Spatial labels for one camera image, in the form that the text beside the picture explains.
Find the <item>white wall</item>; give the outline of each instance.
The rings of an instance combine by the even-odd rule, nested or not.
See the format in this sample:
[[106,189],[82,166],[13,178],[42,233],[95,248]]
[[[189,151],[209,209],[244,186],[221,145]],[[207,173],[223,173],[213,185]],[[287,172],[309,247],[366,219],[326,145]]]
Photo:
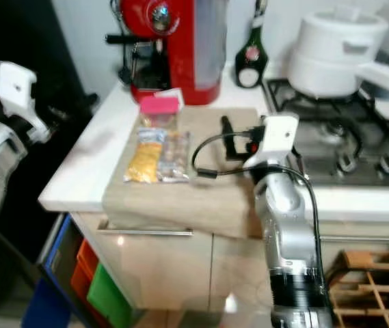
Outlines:
[[[270,57],[269,69],[281,71],[297,35],[303,15],[337,3],[377,11],[389,0],[270,0],[263,25],[263,44]],[[118,33],[109,0],[52,0],[66,42],[86,92],[104,98],[117,80],[121,64],[119,46],[108,46],[106,33]],[[248,37],[255,0],[229,0],[227,60],[233,61]]]

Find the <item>yellow package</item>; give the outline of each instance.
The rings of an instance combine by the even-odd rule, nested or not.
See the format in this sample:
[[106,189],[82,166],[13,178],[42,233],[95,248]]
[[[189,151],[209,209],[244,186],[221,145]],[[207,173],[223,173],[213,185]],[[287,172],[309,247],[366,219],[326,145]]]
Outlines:
[[139,128],[137,149],[131,159],[124,181],[157,182],[157,168],[166,131],[161,128]]

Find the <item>wine bottle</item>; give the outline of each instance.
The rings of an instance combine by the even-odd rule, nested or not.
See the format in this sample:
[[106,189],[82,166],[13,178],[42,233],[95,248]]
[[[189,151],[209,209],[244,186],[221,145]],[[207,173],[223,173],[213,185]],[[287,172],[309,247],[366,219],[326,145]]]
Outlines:
[[261,43],[261,27],[267,0],[256,0],[249,40],[235,56],[235,75],[239,87],[255,87],[263,77],[268,56]]

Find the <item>white pot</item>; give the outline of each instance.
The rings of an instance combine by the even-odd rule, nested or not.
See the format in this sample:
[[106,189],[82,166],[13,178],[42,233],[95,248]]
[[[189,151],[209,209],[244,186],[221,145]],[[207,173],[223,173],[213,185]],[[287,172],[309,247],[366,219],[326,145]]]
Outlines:
[[307,16],[291,55],[288,78],[315,98],[348,96],[364,80],[389,90],[389,66],[374,62],[388,23],[355,8]]

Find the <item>gas stove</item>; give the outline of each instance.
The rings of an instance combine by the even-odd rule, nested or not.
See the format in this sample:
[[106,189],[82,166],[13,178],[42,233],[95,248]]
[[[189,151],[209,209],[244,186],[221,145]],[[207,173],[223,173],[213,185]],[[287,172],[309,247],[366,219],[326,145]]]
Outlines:
[[273,112],[299,116],[288,161],[313,185],[389,187],[389,120],[363,90],[313,99],[286,79],[263,81],[263,87]]

